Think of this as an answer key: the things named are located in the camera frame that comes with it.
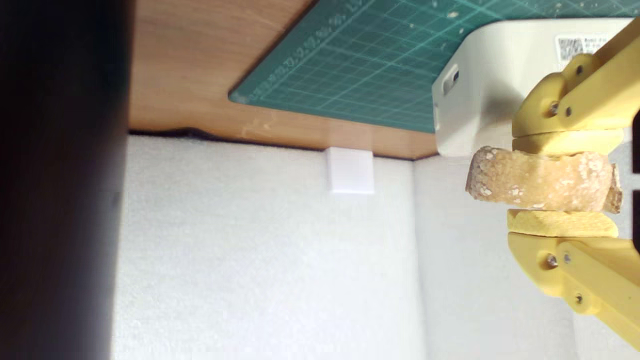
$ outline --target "qr code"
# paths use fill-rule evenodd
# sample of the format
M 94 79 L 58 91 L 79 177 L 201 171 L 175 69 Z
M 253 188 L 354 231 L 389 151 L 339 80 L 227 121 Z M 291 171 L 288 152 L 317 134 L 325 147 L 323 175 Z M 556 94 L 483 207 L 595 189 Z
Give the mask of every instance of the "qr code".
M 560 60 L 569 61 L 574 56 L 584 53 L 581 38 L 559 38 Z

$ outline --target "yellow robotic arm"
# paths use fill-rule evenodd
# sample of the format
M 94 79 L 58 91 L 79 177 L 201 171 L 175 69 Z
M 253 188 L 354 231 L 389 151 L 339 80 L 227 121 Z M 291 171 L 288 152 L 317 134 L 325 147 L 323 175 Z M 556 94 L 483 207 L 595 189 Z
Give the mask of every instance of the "yellow robotic arm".
M 608 154 L 639 110 L 636 18 L 597 53 L 576 56 L 536 85 L 513 119 L 513 150 Z M 640 351 L 640 255 L 632 241 L 616 238 L 617 229 L 603 236 L 602 227 L 567 226 L 561 217 L 517 224 L 514 211 L 508 214 L 509 248 L 524 272 L 545 294 L 564 298 L 577 313 L 597 316 Z M 610 227 L 600 215 L 602 226 Z M 556 235 L 559 229 L 562 236 Z

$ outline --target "white device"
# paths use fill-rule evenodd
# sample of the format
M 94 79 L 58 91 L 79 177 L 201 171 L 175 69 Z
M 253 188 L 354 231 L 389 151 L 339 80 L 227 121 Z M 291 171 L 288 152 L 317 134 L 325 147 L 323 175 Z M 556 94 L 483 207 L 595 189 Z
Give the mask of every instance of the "white device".
M 594 53 L 631 19 L 507 20 L 469 34 L 433 83 L 438 152 L 511 149 L 511 118 L 533 87 L 579 53 Z

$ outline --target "white corner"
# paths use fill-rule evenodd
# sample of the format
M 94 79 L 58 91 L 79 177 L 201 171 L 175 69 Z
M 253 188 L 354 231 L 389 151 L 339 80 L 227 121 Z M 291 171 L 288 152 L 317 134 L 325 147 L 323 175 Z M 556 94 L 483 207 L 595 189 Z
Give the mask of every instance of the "white corner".
M 624 131 L 624 137 L 622 138 L 622 143 L 628 143 L 634 139 L 633 127 L 630 127 L 630 126 L 624 127 L 622 131 Z
M 371 151 L 330 147 L 324 152 L 333 193 L 374 193 Z

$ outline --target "label sticker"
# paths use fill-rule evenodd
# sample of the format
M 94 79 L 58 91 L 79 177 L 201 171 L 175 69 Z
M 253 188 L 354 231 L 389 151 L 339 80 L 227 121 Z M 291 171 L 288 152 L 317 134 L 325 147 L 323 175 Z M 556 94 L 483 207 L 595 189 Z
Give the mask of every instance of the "label sticker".
M 611 39 L 607 34 L 574 34 L 556 36 L 558 70 L 564 67 L 578 54 L 593 54 Z

